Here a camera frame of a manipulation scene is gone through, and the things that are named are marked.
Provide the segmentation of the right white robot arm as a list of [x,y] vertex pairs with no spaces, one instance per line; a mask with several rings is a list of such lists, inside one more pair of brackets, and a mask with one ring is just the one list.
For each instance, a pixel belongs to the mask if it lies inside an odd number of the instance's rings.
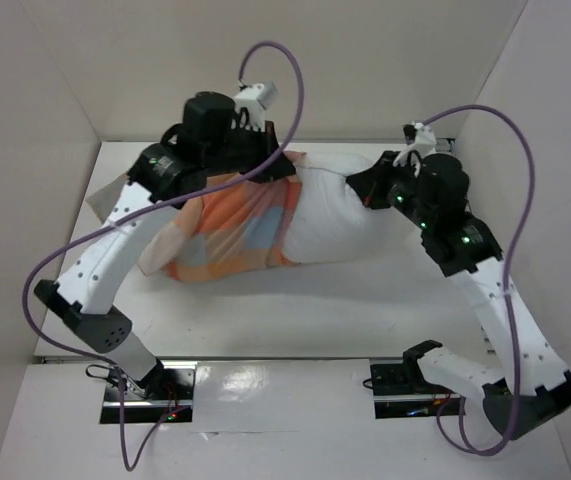
[[501,435],[516,440],[571,407],[571,369],[553,350],[506,273],[485,222],[467,207],[470,180],[449,154],[386,151],[347,184],[371,210],[395,209],[421,232],[421,244],[469,302],[500,365],[461,357],[435,340],[407,349],[397,364],[372,364],[377,395],[453,393],[482,408]]

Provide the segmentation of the checkered orange blue pillowcase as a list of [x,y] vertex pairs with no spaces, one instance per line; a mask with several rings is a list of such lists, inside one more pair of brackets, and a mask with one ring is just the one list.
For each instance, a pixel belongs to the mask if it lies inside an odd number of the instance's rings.
[[191,199],[145,247],[137,265],[203,283],[254,270],[292,266],[283,253],[302,190],[297,175],[269,183],[244,181]]

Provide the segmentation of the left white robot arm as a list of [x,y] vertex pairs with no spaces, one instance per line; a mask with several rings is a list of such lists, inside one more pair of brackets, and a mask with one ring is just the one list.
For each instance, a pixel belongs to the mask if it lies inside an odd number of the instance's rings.
[[227,175],[225,187],[294,173],[266,111],[277,96],[271,82],[241,87],[234,97],[200,92],[186,101],[181,123],[146,147],[126,174],[99,239],[56,280],[41,280],[35,296],[93,356],[112,364],[141,399],[161,390],[161,361],[113,302],[143,250],[184,204],[214,192],[207,181]]

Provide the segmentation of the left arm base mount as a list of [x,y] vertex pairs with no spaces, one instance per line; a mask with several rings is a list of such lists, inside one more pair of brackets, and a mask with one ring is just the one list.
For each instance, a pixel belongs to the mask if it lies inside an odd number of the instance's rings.
[[[133,381],[126,381],[124,422],[126,424],[154,424],[163,418],[167,424],[191,423],[197,363],[164,361],[160,385],[145,391]],[[119,423],[120,394],[117,375],[111,367],[90,364],[85,369],[88,378],[104,382],[99,423]]]

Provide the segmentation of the white pillow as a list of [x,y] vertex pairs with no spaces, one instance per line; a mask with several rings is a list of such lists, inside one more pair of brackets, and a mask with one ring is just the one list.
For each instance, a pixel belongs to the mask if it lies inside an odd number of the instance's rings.
[[365,207],[347,177],[374,165],[357,154],[289,154],[301,193],[286,229],[282,254],[299,264],[336,263],[386,254],[414,235],[394,209]]

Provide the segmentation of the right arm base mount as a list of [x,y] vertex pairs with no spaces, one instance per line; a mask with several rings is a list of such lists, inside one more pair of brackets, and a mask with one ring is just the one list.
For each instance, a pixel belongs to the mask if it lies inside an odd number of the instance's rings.
[[457,416],[460,398],[437,385],[412,385],[400,358],[370,361],[369,376],[362,381],[372,393],[374,415],[382,419],[417,419]]

